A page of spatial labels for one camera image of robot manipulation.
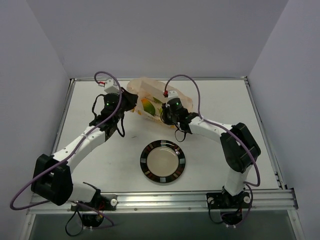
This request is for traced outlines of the fake mango orange green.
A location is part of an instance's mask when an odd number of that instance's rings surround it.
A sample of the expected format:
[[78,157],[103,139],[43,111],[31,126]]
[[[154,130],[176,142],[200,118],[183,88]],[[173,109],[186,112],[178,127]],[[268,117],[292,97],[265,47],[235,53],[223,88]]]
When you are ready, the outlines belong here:
[[147,98],[141,99],[141,103],[142,103],[143,110],[146,113],[150,114],[151,116],[154,116],[156,114],[156,109],[154,105]]

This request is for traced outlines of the orange translucent plastic bag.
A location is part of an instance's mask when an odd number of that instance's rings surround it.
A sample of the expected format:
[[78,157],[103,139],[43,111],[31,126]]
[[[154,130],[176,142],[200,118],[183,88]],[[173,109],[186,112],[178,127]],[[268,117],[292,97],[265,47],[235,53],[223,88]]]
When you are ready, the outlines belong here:
[[126,86],[127,92],[138,95],[137,104],[131,112],[138,114],[144,119],[153,121],[164,128],[173,129],[173,125],[166,125],[161,120],[162,104],[167,102],[167,99],[163,95],[164,90],[177,92],[183,107],[189,112],[193,111],[193,100],[190,97],[184,95],[175,87],[166,86],[162,81],[140,77],[130,80]]

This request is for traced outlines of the fake green apple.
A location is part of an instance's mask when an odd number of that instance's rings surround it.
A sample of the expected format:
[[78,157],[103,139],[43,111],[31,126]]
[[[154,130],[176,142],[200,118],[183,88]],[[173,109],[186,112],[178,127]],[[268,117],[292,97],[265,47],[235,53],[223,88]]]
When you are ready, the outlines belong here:
[[162,101],[160,101],[159,99],[157,99],[157,98],[155,98],[155,97],[153,97],[152,99],[153,99],[153,102],[154,102],[155,104],[158,104],[158,105],[162,105],[162,104],[163,104]]

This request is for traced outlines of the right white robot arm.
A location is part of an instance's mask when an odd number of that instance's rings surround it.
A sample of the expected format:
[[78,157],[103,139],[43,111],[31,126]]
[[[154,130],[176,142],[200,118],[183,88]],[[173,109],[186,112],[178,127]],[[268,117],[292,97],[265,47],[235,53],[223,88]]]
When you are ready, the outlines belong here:
[[261,175],[257,159],[261,149],[244,123],[229,125],[204,118],[199,113],[189,112],[181,100],[170,99],[163,103],[161,120],[173,125],[185,134],[199,135],[221,144],[229,172],[222,193],[223,203],[234,206],[240,201],[245,185],[259,187]]

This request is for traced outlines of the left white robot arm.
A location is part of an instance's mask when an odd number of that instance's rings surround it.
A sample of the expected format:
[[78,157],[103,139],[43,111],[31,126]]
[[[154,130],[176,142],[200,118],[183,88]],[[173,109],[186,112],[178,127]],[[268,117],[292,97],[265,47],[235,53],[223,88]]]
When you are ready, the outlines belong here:
[[31,191],[46,200],[61,206],[66,202],[83,202],[90,210],[101,203],[101,191],[89,183],[74,183],[72,173],[80,162],[95,148],[104,144],[122,123],[125,112],[133,110],[138,95],[124,88],[121,95],[103,95],[103,109],[95,114],[83,133],[65,148],[48,156],[42,154],[35,164]]

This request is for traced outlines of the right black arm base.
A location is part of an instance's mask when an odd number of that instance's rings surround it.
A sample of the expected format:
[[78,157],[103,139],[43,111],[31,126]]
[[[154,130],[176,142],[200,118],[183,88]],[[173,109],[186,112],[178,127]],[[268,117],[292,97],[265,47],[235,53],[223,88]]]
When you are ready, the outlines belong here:
[[[245,220],[252,208],[253,195],[242,191],[238,195],[231,196],[228,192],[208,192],[206,204],[208,216],[216,225],[236,228]],[[212,210],[220,210],[220,220],[214,220]]]

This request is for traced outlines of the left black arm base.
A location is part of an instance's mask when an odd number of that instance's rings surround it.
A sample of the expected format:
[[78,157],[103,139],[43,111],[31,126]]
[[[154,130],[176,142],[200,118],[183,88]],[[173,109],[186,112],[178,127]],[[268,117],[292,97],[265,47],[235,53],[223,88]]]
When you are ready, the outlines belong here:
[[104,211],[115,211],[118,200],[115,196],[94,196],[91,202],[75,201],[70,210],[80,215],[80,222],[84,227],[93,229],[111,228],[116,224]]

